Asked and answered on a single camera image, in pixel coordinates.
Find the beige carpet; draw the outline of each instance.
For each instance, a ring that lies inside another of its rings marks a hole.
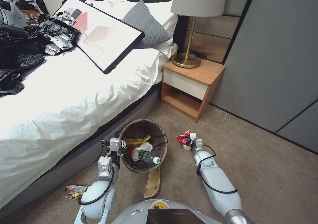
[[[147,118],[162,126],[169,142],[166,159],[161,165],[161,187],[156,198],[189,205],[225,222],[214,210],[195,173],[192,153],[184,151],[176,139],[177,135],[190,130],[213,147],[218,166],[238,189],[243,210],[254,222],[317,223],[317,155],[212,106],[197,123],[161,103]],[[92,164],[0,223],[73,223],[79,205],[64,198],[65,186],[92,184],[96,174],[97,166]],[[146,174],[132,173],[122,163],[112,220],[128,205],[144,200],[146,180]]]

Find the abstract artwork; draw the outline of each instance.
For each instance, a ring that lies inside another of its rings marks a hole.
[[[76,42],[105,74],[145,37],[140,31],[79,0],[67,0],[55,14],[67,11],[80,31]]]

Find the gray bed base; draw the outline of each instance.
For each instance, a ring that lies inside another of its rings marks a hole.
[[[22,191],[0,209],[0,220],[55,188],[62,182],[68,180],[70,177],[74,176],[76,173],[82,171],[84,168],[92,164],[101,150],[101,143],[99,142],[100,137],[103,137],[105,140],[109,140],[115,136],[115,132],[126,122],[145,118],[155,103],[159,101],[159,95],[160,89],[158,88],[153,93],[148,95],[126,116],[119,119],[115,124],[106,129],[101,135],[77,149],[74,153],[50,169],[42,177],[34,181],[24,191]]]

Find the white duvet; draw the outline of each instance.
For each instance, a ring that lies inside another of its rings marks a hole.
[[[1,97],[0,208],[142,97],[168,59],[160,54],[132,50],[105,75],[75,48],[47,56],[23,91]]]

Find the bottle cap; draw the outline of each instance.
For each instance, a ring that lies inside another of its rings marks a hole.
[[[159,157],[154,157],[154,158],[153,158],[153,162],[154,162],[155,164],[159,164],[159,163],[160,163],[160,158],[159,158]]]

